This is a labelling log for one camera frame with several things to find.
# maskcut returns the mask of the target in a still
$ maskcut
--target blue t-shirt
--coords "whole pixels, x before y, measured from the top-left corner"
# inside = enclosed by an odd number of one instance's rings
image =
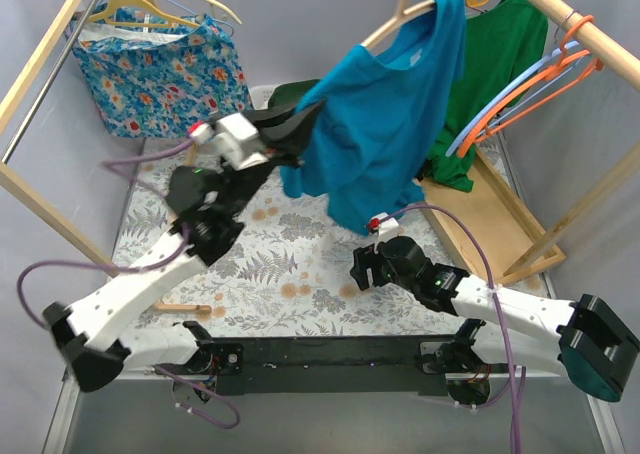
[[[304,165],[281,168],[284,192],[328,193],[329,216],[352,231],[367,234],[376,214],[424,200],[412,179],[444,125],[464,64],[464,0],[435,1],[382,54],[351,49],[298,104],[326,100]]]

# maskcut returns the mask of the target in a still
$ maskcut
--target green shirt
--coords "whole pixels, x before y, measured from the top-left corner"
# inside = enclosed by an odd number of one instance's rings
[[[547,27],[545,15],[527,0],[502,0],[467,21],[464,76],[451,89],[445,126],[427,155],[425,176],[471,191],[473,181],[467,172],[475,146],[462,159],[455,154],[446,157],[445,152],[484,106],[542,57]]]

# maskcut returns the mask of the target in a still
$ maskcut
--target wooden shelf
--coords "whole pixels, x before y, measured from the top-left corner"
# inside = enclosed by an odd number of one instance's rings
[[[545,230],[486,156],[480,150],[476,152],[469,171],[469,178],[474,181],[473,190],[461,192],[425,179],[422,186],[427,201],[451,211],[471,230],[487,255],[497,283],[512,284],[562,262],[566,256],[554,245],[530,266],[505,276],[505,271],[544,235]],[[486,279],[480,256],[462,229],[440,212],[428,209],[422,212],[453,260]]]

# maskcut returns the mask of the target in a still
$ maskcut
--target floral pattern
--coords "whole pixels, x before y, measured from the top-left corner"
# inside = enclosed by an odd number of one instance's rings
[[[175,145],[171,140],[148,140],[145,151]],[[216,165],[199,151],[197,164]],[[504,172],[497,150],[488,153]],[[156,161],[141,169],[140,177],[164,189],[171,170],[184,155]],[[232,249],[205,273],[173,289],[163,301],[208,304],[210,315],[197,320],[220,337],[402,335],[455,332],[461,319],[428,311],[395,285],[361,292],[349,275],[353,250],[370,238],[337,226],[326,215],[327,197],[290,199],[274,172],[257,192],[240,220],[247,226]],[[167,228],[167,211],[153,194],[133,192],[121,229],[114,260],[130,264]],[[408,212],[400,221],[434,262],[451,263],[436,234],[420,212]],[[538,277],[517,288],[546,296]],[[189,315],[166,314],[151,308],[136,327],[166,327]]]
[[[141,14],[123,7],[117,20],[140,21]],[[231,38],[206,14],[187,19],[199,27],[172,24],[143,32],[98,21],[81,33],[73,54],[111,134],[181,138],[215,112],[251,106]],[[165,21],[149,16],[148,22]]]

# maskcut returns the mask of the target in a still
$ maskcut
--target gray floor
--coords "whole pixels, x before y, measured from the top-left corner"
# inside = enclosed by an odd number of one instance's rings
[[[495,380],[499,387],[504,379]],[[527,381],[523,453],[602,453],[586,397],[568,381]],[[472,415],[411,393],[234,397],[242,424],[222,431],[174,407],[164,380],[122,380],[81,394],[66,454],[508,453],[511,403]],[[212,413],[228,420],[213,402]]]

